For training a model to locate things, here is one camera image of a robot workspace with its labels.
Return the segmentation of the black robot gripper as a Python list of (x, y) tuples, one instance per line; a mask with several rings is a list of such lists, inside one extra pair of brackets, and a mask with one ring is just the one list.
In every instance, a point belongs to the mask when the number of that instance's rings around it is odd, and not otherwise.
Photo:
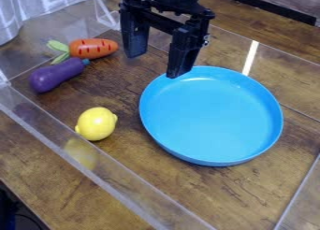
[[(216, 17), (199, 0), (122, 0), (121, 4), (122, 45), (129, 58), (143, 56), (148, 51), (151, 27), (173, 33), (169, 50), (167, 77), (171, 79), (188, 73), (203, 47), (209, 45), (208, 27)], [(172, 12), (187, 14), (185, 24), (161, 16)]]

